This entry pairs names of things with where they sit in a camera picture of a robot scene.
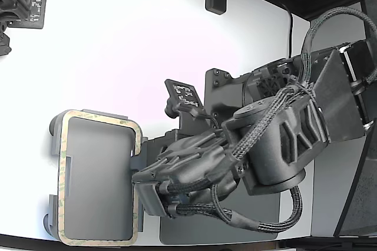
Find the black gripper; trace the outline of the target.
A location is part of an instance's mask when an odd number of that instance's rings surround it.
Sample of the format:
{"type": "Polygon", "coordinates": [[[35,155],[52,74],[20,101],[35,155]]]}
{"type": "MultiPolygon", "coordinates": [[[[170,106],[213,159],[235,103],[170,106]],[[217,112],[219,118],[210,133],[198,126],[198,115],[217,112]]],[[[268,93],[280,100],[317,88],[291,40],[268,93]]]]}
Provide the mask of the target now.
{"type": "Polygon", "coordinates": [[[188,137],[188,135],[183,134],[178,129],[174,129],[166,132],[165,135],[161,137],[144,141],[140,153],[130,158],[130,170],[136,173],[153,164],[158,156],[167,150],[169,145],[186,137],[188,137]]]}

